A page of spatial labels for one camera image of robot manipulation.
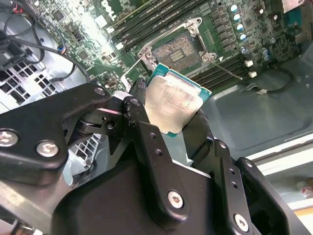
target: capacitor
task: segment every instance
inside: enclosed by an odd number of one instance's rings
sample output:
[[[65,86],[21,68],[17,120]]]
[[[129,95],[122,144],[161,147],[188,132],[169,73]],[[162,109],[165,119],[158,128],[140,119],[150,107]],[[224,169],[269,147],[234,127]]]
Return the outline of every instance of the capacitor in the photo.
[[[243,31],[243,30],[244,30],[243,24],[242,24],[242,23],[237,24],[237,25],[236,25],[236,29],[237,29],[238,31]]]
[[[246,55],[246,54],[248,54],[248,50],[246,48],[242,47],[242,48],[240,48],[240,53],[242,55]]]
[[[233,16],[234,21],[238,21],[238,20],[240,20],[240,18],[241,18],[241,16],[239,14],[236,14]]]
[[[241,33],[238,35],[238,39],[243,41],[244,39],[246,39],[246,35],[244,33]]]
[[[271,39],[269,40],[269,43],[270,43],[270,44],[275,44],[275,43],[276,43],[276,39],[275,39],[275,38],[271,38]]]
[[[272,13],[272,14],[268,15],[268,18],[273,20],[273,21],[276,21],[276,20],[278,20],[279,16],[277,13]]]
[[[262,55],[264,55],[264,56],[269,55],[269,50],[266,49],[266,48],[262,48],[262,49],[261,49],[261,53],[262,53]]]
[[[264,9],[261,7],[257,7],[254,9],[254,13],[258,15],[262,15],[264,13]]]
[[[269,55],[264,56],[263,59],[264,59],[265,61],[269,61]]]
[[[231,12],[237,12],[238,11],[238,6],[237,5],[232,5],[230,8],[229,8],[229,10],[231,11]]]

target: mounting hole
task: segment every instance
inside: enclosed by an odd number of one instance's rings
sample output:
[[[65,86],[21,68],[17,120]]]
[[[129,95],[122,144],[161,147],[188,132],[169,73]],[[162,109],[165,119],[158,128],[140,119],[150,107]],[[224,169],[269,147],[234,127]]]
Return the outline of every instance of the mounting hole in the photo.
[[[131,99],[131,102],[132,102],[133,104],[137,105],[137,106],[140,106],[139,101],[136,100],[136,99]]]
[[[163,155],[162,151],[159,150],[159,149],[156,149],[156,154],[157,154],[158,156],[162,156],[162,155]]]
[[[152,133],[152,132],[149,134],[149,136],[150,136],[150,138],[152,138],[152,139],[156,139],[156,138],[157,138],[157,136],[155,135],[155,133]]]
[[[238,185],[235,182],[231,182],[234,188],[238,188]]]
[[[116,122],[115,121],[108,121],[107,122],[107,127],[109,130],[112,130],[116,127]]]
[[[230,168],[229,171],[230,171],[230,173],[232,173],[233,175],[236,174],[235,171],[234,171],[232,168]]]

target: chip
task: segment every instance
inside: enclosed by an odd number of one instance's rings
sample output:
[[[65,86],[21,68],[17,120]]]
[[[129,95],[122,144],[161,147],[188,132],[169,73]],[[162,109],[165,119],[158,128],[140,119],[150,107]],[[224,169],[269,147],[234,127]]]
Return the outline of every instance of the chip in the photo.
[[[249,27],[250,25],[252,25],[252,20],[248,19],[246,20],[246,25]]]
[[[220,16],[218,10],[213,11],[210,15],[211,15],[211,17],[214,18],[214,19],[217,18],[218,16]]]
[[[64,15],[62,14],[62,12],[60,10],[57,10],[56,12],[54,12],[52,14],[53,18],[57,21],[60,21],[61,19],[64,18]]]
[[[88,58],[88,54],[83,50],[78,54],[79,58],[81,58],[82,60],[85,60]]]
[[[220,25],[222,23],[223,23],[223,21],[221,18],[217,18],[216,20],[213,21],[213,24],[215,24],[215,25]]]
[[[230,50],[233,50],[233,47],[231,45],[224,47],[225,52],[230,51]]]
[[[230,40],[228,38],[226,38],[225,40],[221,41],[221,44],[224,46],[229,45],[230,44]]]
[[[227,38],[227,37],[228,37],[228,34],[226,32],[223,32],[223,33],[219,34],[219,38],[222,39],[222,40]]]
[[[201,57],[196,47],[195,38],[189,32],[182,33],[152,51],[159,63],[183,73],[185,69],[199,64]]]
[[[222,24],[221,26],[218,26],[217,28],[216,28],[216,31],[218,32],[218,33],[221,33],[221,32],[223,32],[225,30],[225,26]]]

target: gray metal panel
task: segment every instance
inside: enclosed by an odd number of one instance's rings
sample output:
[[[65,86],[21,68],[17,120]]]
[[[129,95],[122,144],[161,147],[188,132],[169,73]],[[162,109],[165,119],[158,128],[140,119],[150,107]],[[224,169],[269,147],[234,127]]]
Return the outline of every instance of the gray metal panel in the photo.
[[[296,82],[281,94],[248,92],[244,85],[221,92],[203,105],[214,136],[234,159],[247,157],[313,132],[313,80],[299,76],[298,59],[287,62]],[[262,88],[284,86],[288,76],[269,70],[253,80]]]

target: green circuit board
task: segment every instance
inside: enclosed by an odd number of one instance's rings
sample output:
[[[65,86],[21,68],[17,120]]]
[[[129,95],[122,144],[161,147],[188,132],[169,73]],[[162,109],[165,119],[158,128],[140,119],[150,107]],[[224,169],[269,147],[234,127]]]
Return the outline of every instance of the green circuit board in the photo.
[[[58,27],[67,42],[67,54],[83,65],[90,79],[106,85],[112,91],[125,89],[120,77],[138,60],[138,53],[146,43],[188,19],[201,18],[199,35],[205,50],[216,54],[214,63],[223,63],[240,54],[249,54],[254,68],[261,73],[268,69],[271,61],[284,62],[300,53],[298,43],[287,33],[293,30],[292,26],[287,25],[282,13],[274,12],[271,0],[26,2],[34,12],[49,18]],[[261,8],[264,11],[262,14],[257,11]],[[152,10],[154,14],[148,15],[147,12]],[[58,40],[55,32],[49,32]],[[161,38],[152,47],[156,49],[167,44],[166,46],[175,48],[170,41],[186,32],[188,30],[181,28]],[[194,41],[194,45],[199,48],[199,42]],[[183,51],[173,53],[175,60],[186,56]],[[183,74],[188,75],[198,69],[188,76],[192,79],[209,71],[214,63],[203,68],[194,64],[184,70]],[[242,70],[248,72],[247,68],[243,67]],[[144,63],[139,63],[127,75],[127,79],[133,83],[139,77],[149,78],[152,72]]]

